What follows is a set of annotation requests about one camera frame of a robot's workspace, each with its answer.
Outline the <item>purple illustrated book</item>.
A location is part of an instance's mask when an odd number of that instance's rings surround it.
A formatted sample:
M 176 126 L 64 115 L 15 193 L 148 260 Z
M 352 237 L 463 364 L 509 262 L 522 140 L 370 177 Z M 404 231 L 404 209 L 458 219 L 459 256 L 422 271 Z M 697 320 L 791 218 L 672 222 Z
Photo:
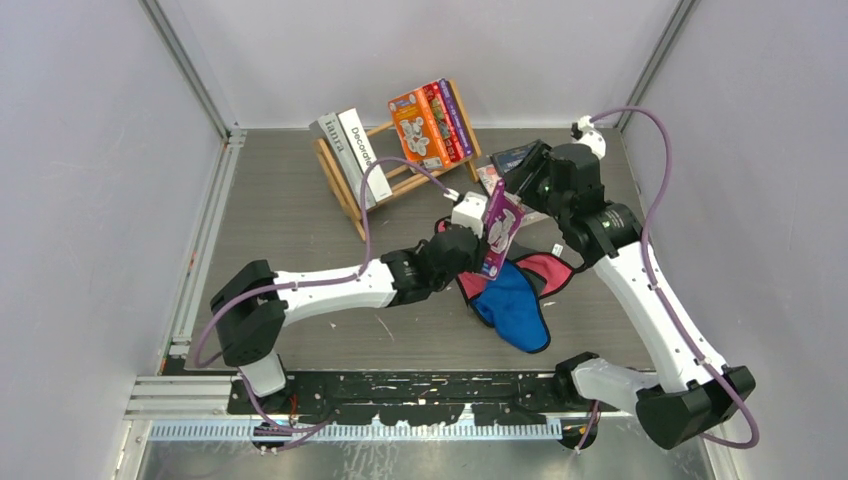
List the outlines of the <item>purple illustrated book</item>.
M 503 179 L 497 180 L 487 204 L 480 276 L 488 280 L 498 277 L 524 215 L 520 200 L 506 191 Z

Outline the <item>white Decorate Furniture book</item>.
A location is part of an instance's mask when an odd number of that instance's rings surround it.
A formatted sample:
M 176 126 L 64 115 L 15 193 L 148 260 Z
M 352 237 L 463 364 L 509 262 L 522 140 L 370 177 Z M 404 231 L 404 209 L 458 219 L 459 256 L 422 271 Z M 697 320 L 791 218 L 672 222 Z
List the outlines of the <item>white Decorate Furniture book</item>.
M 376 160 L 376 154 L 357 109 L 350 108 L 338 112 L 337 117 L 361 170 L 365 172 L 373 165 Z M 363 175 L 363 177 L 368 191 L 372 194 L 376 202 L 387 200 L 392 196 L 392 189 L 380 166 L 373 167 L 370 173 Z

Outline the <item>purple 52-Storey Treehouse book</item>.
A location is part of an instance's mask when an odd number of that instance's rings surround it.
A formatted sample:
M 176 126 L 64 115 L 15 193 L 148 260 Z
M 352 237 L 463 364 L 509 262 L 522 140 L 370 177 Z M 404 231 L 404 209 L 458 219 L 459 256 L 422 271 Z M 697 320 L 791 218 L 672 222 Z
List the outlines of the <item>purple 52-Storey Treehouse book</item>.
M 459 98 L 456 94 L 451 82 L 446 78 L 440 78 L 438 80 L 438 84 L 440 86 L 441 92 L 443 94 L 448 115 L 451 119 L 452 125 L 454 127 L 458 147 L 457 149 L 461 153 L 461 160 L 464 160 L 470 157 L 474 153 L 474 149 L 472 146 L 472 142 L 470 139 L 469 130 L 463 120 L 461 115 L 461 111 L 459 109 Z

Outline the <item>orange 78-Storey Treehouse book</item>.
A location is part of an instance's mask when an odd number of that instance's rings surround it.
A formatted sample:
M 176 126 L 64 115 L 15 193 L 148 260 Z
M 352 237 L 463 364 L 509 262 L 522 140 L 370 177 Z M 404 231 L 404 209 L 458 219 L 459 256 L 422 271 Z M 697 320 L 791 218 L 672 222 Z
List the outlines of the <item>orange 78-Storey Treehouse book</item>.
M 446 170 L 450 158 L 425 90 L 419 87 L 390 100 L 388 109 L 406 158 L 430 172 Z

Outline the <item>wooden book rack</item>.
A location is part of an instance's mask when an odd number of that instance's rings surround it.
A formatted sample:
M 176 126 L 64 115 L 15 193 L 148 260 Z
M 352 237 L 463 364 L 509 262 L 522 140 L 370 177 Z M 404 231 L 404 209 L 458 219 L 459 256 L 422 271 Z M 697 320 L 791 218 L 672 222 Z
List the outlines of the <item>wooden book rack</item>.
M 467 109 L 465 108 L 464 101 L 456 84 L 456 81 L 453 79 L 448 80 L 451 82 L 451 85 L 453 86 L 456 94 L 458 95 L 459 109 L 461 111 L 463 120 L 465 121 L 465 124 L 469 130 L 474 153 L 470 157 L 461 160 L 458 164 L 450 163 L 446 170 L 430 172 L 419 164 L 408 160 L 401 146 L 402 152 L 400 154 L 399 162 L 394 162 L 392 161 L 392 159 L 386 157 L 382 164 L 378 164 L 378 155 L 372 145 L 372 138 L 390 129 L 396 131 L 396 128 L 394 126 L 392 118 L 390 121 L 371 129 L 367 129 L 364 127 L 367 131 L 370 143 L 376 154 L 376 160 L 368 170 L 363 172 L 363 175 L 368 175 L 373 167 L 380 166 L 382 168 L 382 171 L 385 173 L 388 179 L 388 183 L 392 189 L 392 196 L 387 200 L 376 202 L 372 194 L 368 191 L 368 187 L 363 177 L 363 182 L 360 189 L 362 204 L 360 207 L 358 207 L 357 201 L 354 199 L 354 196 L 352 195 L 352 192 L 345 180 L 345 177 L 341 172 L 336 160 L 332 156 L 332 153 L 328 149 L 327 144 L 321 139 L 314 139 L 313 149 L 319 159 L 319 164 L 321 165 L 323 172 L 327 177 L 329 187 L 334 193 L 339 204 L 341 205 L 343 212 L 349 217 L 349 219 L 353 223 L 354 228 L 361 240 L 365 240 L 367 236 L 366 216 L 368 213 L 394 200 L 399 199 L 400 197 L 410 193 L 414 189 L 429 182 L 433 178 L 438 178 L 451 170 L 460 167 L 465 167 L 468 170 L 471 181 L 473 183 L 479 182 L 479 177 L 476 172 L 476 160 L 482 156 L 482 151 L 479 146 L 479 142 L 477 140 L 476 133 L 472 126 L 470 117 L 467 114 Z

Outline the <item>grey Iantra book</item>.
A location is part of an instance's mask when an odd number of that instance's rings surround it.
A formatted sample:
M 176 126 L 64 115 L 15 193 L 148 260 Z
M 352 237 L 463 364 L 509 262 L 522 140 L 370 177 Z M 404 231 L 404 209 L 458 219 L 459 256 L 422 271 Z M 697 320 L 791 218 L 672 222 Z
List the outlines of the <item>grey Iantra book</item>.
M 347 140 L 338 115 L 335 112 L 326 113 L 313 121 L 309 129 L 316 139 L 327 144 L 357 201 L 357 206 L 360 207 L 363 170 Z

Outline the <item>red white illustrated book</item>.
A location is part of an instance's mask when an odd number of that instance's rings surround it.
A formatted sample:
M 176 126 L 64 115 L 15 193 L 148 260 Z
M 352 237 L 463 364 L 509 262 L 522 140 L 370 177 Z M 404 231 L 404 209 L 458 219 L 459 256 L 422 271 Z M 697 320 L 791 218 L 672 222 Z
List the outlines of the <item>red white illustrated book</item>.
M 451 164 L 458 164 L 462 160 L 464 151 L 456 138 L 455 129 L 452 126 L 439 83 L 435 81 L 425 84 L 423 91 L 430 105 L 433 118 L 436 121 L 449 161 Z

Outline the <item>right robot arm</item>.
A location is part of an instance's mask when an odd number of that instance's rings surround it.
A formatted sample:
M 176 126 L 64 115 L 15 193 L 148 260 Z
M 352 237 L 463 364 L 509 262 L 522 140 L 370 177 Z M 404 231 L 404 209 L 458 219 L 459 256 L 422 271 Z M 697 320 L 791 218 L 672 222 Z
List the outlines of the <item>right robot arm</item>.
M 567 410 L 599 401 L 635 416 L 647 436 L 671 450 L 740 412 L 756 387 L 748 367 L 732 366 L 694 325 L 659 266 L 643 226 L 625 204 L 605 197 L 598 150 L 580 143 L 534 149 L 504 176 L 505 189 L 557 223 L 613 293 L 653 363 L 641 372 L 584 352 L 557 365 L 555 396 Z

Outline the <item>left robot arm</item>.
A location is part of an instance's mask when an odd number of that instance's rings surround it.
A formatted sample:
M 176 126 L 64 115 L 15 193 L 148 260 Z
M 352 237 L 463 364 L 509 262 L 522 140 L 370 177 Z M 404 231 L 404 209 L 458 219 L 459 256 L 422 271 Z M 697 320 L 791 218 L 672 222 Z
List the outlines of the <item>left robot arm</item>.
M 292 397 L 275 345 L 283 327 L 356 308 L 390 308 L 424 301 L 482 264 L 482 230 L 448 224 L 416 246 L 363 265 L 308 273 L 274 272 L 265 260 L 245 265 L 210 302 L 225 364 L 238 369 L 255 403 L 269 413 Z

